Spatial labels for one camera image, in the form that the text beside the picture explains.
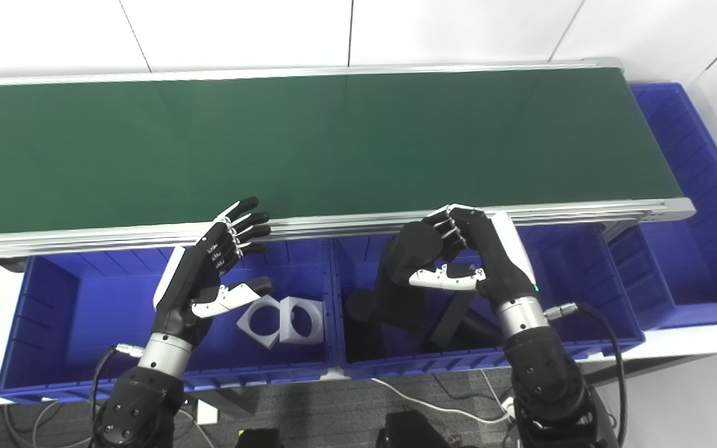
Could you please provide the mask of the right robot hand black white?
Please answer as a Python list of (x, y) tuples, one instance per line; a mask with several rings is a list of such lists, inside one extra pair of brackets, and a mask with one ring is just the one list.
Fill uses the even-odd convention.
[[(447, 291), (475, 291), (497, 309), (506, 302), (538, 299), (540, 292), (520, 235), (505, 212), (488, 216), (479, 208), (447, 204), (422, 218), (440, 235), (436, 259), (444, 264), (411, 269), (406, 281), (412, 287)], [(466, 274), (451, 273), (462, 250), (480, 255), (480, 267)]]

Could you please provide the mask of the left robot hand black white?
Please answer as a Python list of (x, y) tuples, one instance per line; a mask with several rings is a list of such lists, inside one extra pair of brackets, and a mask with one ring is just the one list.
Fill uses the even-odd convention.
[(216, 315), (249, 304), (273, 290), (263, 276), (223, 284), (222, 278), (246, 255), (264, 253), (255, 238), (270, 235), (269, 215), (256, 212), (257, 197), (231, 204), (210, 222), (193, 246), (176, 246), (154, 293), (151, 334), (175, 337), (193, 348), (202, 343)]

